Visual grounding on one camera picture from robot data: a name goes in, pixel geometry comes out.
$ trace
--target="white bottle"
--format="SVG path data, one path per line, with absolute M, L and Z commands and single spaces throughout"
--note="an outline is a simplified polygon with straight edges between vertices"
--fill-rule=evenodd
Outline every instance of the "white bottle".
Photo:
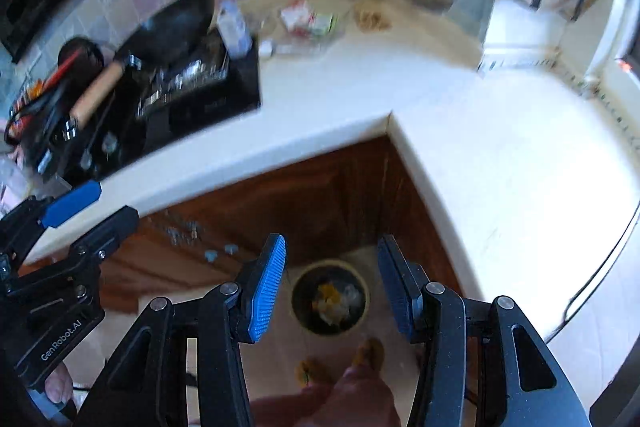
M 246 57 L 254 42 L 246 28 L 242 12 L 234 1 L 223 0 L 220 3 L 217 24 L 229 57 Z

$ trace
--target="person's foot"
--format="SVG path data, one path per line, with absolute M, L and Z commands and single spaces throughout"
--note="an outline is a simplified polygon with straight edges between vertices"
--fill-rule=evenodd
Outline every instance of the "person's foot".
M 378 339 L 369 339 L 360 344 L 351 365 L 366 365 L 380 373 L 385 362 L 385 347 Z
M 296 367 L 296 381 L 300 387 L 308 387 L 315 383 L 335 384 L 329 370 L 318 359 L 306 359 Z

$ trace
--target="wooden handle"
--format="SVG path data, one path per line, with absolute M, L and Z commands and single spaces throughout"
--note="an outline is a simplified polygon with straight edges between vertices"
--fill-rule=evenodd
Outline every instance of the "wooden handle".
M 91 86 L 82 94 L 69 115 L 78 122 L 78 130 L 84 129 L 102 101 L 113 90 L 124 74 L 124 66 L 119 62 L 112 62 L 100 73 Z

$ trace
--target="person's leg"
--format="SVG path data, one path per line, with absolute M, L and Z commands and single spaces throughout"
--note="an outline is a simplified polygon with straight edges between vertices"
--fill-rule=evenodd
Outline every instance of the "person's leg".
M 251 402 L 255 427 L 292 427 L 320 409 L 334 388 L 334 380 L 315 359 L 300 362 L 296 380 L 302 388 L 300 394 L 270 396 Z
M 380 341 L 362 344 L 326 403 L 296 427 L 399 427 L 393 393 L 380 378 L 383 360 Z

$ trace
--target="black stove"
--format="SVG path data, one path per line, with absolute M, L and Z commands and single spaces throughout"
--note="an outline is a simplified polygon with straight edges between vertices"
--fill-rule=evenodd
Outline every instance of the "black stove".
M 64 178 L 72 186 L 102 180 L 149 153 L 191 133 L 260 107 L 258 42 L 245 58 L 230 60 L 225 80 L 203 87 L 137 118 L 143 71 L 127 70 L 114 93 L 74 141 Z

